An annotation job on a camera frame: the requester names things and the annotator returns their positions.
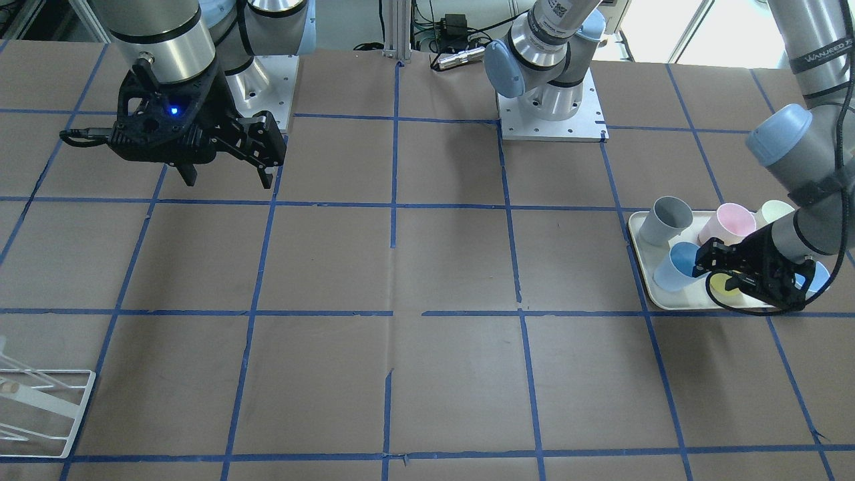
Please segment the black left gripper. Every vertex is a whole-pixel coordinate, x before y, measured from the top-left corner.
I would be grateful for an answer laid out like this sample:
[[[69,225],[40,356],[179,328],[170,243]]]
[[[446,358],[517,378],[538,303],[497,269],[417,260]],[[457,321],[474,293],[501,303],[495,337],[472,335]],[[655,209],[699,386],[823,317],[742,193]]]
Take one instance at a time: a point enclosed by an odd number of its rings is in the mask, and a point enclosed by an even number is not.
[[[773,227],[765,226],[741,243],[705,243],[697,249],[693,277],[730,270],[739,271],[723,272],[732,277],[727,283],[730,289],[738,287],[740,293],[778,309],[803,309],[816,261],[810,257],[796,261],[786,258],[774,243]]]

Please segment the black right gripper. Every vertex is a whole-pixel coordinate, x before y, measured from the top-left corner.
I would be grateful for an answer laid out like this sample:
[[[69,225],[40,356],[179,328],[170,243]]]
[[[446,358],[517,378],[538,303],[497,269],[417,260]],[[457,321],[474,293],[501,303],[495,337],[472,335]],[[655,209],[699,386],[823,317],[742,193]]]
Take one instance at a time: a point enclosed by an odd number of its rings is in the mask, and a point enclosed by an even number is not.
[[[167,84],[154,76],[152,61],[138,58],[120,85],[107,145],[128,161],[173,164],[189,188],[198,178],[195,164],[228,152],[255,167],[270,189],[287,152],[274,113],[240,117],[217,59],[189,80]]]

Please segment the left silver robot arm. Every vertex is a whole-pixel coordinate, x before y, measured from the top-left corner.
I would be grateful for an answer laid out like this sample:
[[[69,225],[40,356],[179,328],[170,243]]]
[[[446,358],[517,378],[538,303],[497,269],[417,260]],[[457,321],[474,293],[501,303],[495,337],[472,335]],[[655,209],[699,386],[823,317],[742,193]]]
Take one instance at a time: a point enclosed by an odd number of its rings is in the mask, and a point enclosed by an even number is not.
[[[816,259],[853,247],[853,15],[846,1],[770,1],[803,104],[788,104],[746,138],[757,161],[787,189],[794,212],[743,240],[703,234],[693,276],[724,275],[727,286],[774,308],[803,310]],[[524,98],[547,122],[571,118],[605,31],[596,1],[537,1],[486,46],[497,94]]]

